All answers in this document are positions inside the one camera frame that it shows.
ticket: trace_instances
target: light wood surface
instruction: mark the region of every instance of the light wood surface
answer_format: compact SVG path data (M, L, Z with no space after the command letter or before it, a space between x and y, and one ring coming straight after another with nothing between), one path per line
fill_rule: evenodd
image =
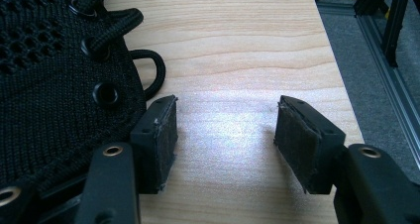
M141 195L143 223L336 223L332 195L305 195L273 145L280 95L362 136L313 0L106 0L139 8L130 50L161 54L158 97L176 95L179 140L164 192ZM136 60L144 86L151 60Z

